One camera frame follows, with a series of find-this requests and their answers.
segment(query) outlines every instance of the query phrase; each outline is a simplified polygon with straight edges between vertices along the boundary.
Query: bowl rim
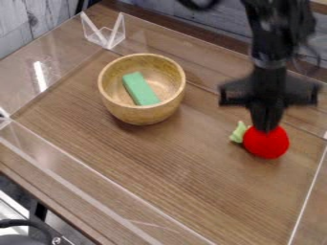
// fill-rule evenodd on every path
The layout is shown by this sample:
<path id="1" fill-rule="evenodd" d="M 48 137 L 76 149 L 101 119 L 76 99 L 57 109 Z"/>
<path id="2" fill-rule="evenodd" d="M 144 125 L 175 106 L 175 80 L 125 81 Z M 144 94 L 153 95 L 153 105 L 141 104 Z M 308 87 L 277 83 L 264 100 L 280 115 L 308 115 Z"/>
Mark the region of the bowl rim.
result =
<path id="1" fill-rule="evenodd" d="M 104 72 L 105 70 L 108 69 L 109 66 L 112 66 L 115 63 L 120 62 L 123 59 L 125 58 L 129 58 L 129 57 L 133 57 L 133 56 L 155 56 L 155 57 L 159 57 L 159 58 L 163 58 L 165 59 L 168 62 L 171 62 L 176 69 L 177 69 L 177 72 L 179 74 L 181 75 L 181 83 L 180 83 L 180 86 L 179 86 L 179 89 L 176 91 L 176 93 L 173 94 L 173 96 L 161 101 L 160 103 L 156 103 L 156 104 L 152 104 L 152 105 L 128 105 L 128 104 L 123 104 L 123 103 L 117 103 L 112 98 L 111 96 L 107 94 L 107 92 L 104 91 L 104 87 L 103 87 L 103 77 L 104 77 Z M 149 53 L 137 53 L 137 54 L 132 54 L 132 55 L 127 55 L 127 56 L 121 56 L 119 58 L 116 58 L 115 60 L 112 60 L 105 66 L 104 68 L 101 69 L 100 71 L 100 74 L 99 74 L 99 78 L 97 78 L 97 85 L 99 85 L 99 90 L 100 90 L 100 93 L 101 95 L 104 96 L 104 98 L 107 100 L 109 100 L 113 104 L 119 105 L 119 106 L 124 106 L 127 108 L 135 108 L 135 109 L 148 109 L 148 108 L 153 108 L 153 107 L 157 107 L 160 105 L 164 105 L 167 103 L 169 103 L 171 101 L 173 101 L 179 95 L 183 93 L 184 89 L 185 89 L 185 86 L 187 86 L 187 78 L 185 78 L 185 72 L 181 68 L 181 66 L 179 65 L 179 63 L 172 60 L 169 57 L 165 57 L 165 56 L 161 56 L 161 55 L 156 55 L 156 54 L 149 54 Z"/>

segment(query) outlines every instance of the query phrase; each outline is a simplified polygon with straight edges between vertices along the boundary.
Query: wooden bowl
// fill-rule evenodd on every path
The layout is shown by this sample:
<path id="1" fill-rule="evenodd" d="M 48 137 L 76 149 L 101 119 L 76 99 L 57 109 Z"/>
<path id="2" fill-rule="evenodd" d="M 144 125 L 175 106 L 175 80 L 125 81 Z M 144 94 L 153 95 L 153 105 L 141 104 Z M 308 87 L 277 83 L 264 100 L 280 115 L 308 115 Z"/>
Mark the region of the wooden bowl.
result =
<path id="1" fill-rule="evenodd" d="M 135 105 L 123 85 L 123 76 L 140 72 L 161 102 Z M 185 74 L 169 58 L 152 54 L 123 56 L 113 60 L 99 75 L 99 89 L 111 114 L 125 123 L 153 124 L 176 111 L 185 92 Z"/>

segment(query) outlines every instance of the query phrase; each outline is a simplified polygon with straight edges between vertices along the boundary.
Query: green block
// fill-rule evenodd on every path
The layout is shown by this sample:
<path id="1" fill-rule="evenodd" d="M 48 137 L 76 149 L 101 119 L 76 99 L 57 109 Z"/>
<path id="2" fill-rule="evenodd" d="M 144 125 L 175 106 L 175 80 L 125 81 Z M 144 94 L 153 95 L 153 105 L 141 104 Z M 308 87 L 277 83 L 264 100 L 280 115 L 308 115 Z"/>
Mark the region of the green block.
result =
<path id="1" fill-rule="evenodd" d="M 149 84 L 139 72 L 123 76 L 124 87 L 136 105 L 152 105 L 160 103 Z"/>

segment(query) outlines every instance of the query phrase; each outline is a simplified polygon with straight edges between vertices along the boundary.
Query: wooden tabletop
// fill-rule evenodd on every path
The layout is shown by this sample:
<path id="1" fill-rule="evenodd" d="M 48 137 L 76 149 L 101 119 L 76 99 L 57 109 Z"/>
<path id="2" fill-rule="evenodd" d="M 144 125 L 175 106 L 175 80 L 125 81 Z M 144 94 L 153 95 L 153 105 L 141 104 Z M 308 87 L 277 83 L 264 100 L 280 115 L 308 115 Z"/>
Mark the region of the wooden tabletop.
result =
<path id="1" fill-rule="evenodd" d="M 97 26 L 117 16 L 101 4 L 88 14 Z M 248 58 L 132 16 L 125 23 L 113 51 L 92 53 L 13 115 L 0 170 L 100 244 L 287 244 L 325 148 L 325 93 L 317 108 L 287 111 L 291 148 L 260 160 L 228 141 L 237 121 L 251 123 L 248 112 L 217 106 L 216 86 L 251 71 Z M 64 60 L 87 42 L 80 31 L 76 18 L 40 42 L 80 34 L 63 44 Z M 173 58 L 188 78 L 179 111 L 144 127 L 108 114 L 96 82 L 109 61 L 140 52 Z M 309 225 L 319 224 L 296 244 L 325 235 L 323 220 Z"/>

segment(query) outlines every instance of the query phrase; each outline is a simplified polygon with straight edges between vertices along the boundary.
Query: wooden table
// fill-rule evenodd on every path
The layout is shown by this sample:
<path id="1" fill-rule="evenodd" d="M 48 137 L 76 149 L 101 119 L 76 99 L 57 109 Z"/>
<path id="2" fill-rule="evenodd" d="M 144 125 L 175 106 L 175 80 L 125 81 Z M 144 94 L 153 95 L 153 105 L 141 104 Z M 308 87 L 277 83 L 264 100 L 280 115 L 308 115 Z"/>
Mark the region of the wooden table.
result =
<path id="1" fill-rule="evenodd" d="M 105 4 L 88 14 L 97 26 L 117 16 Z M 112 51 L 85 41 L 76 17 L 0 62 L 13 119 L 0 131 L 1 172 L 100 244 L 287 244 L 324 160 L 325 93 L 316 108 L 285 113 L 287 154 L 253 158 L 228 142 L 248 112 L 220 108 L 216 95 L 251 71 L 248 58 L 129 15 L 125 24 Z M 141 52 L 173 58 L 188 78 L 177 113 L 145 127 L 108 114 L 96 82 L 109 61 Z M 43 93 L 37 74 L 25 76 L 39 60 L 55 83 Z M 324 239 L 317 179 L 293 244 Z"/>

